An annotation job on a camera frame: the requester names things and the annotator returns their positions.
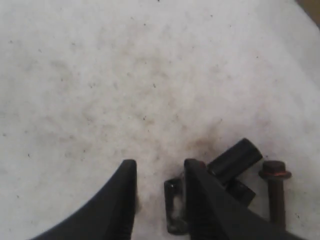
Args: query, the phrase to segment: dirty white cloth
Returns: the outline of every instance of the dirty white cloth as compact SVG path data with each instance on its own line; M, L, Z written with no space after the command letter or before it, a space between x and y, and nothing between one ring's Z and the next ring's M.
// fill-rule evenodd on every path
M320 32L295 1L1 0L0 41L1 239L54 226L122 159L132 239L179 239L163 182L243 137L292 171L288 230L319 238ZM241 179L267 218L260 167Z

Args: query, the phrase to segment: black plastic part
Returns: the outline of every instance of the black plastic part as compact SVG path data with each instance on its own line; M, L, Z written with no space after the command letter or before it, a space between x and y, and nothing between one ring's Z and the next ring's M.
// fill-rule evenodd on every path
M136 196L137 164L124 160L87 204L33 240L129 240Z
M172 235L186 235L188 224L183 205L183 182L177 177L164 182L165 215L168 233ZM180 209L174 204L175 198L180 201Z
M187 159L184 174L191 240L301 240L236 201L198 161Z
M232 180L226 187L226 192L234 197L239 203L248 207L255 198L256 193L239 180Z
M207 169L225 185L261 159L262 155L256 146L244 138L210 162Z

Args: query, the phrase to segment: stain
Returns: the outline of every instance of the stain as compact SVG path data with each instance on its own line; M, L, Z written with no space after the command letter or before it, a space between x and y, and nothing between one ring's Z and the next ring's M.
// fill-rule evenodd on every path
M145 124L146 126L154 125L154 124L155 124L155 120L153 120L153 119L147 119L147 120L144 122L144 124Z
M113 87L114 87L115 90L118 90L118 89L119 89L118 83L117 83L117 82L114 82L114 83L113 83Z
M69 69L68 65L60 60L50 62L50 66L58 74L59 83L56 85L58 94L70 94L70 91L75 88L74 74Z

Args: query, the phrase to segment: rusty bolt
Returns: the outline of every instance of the rusty bolt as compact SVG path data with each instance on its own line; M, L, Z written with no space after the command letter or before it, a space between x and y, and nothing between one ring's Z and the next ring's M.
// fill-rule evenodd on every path
M291 178L283 161L265 161L259 176L268 183L270 222L286 229L284 180Z

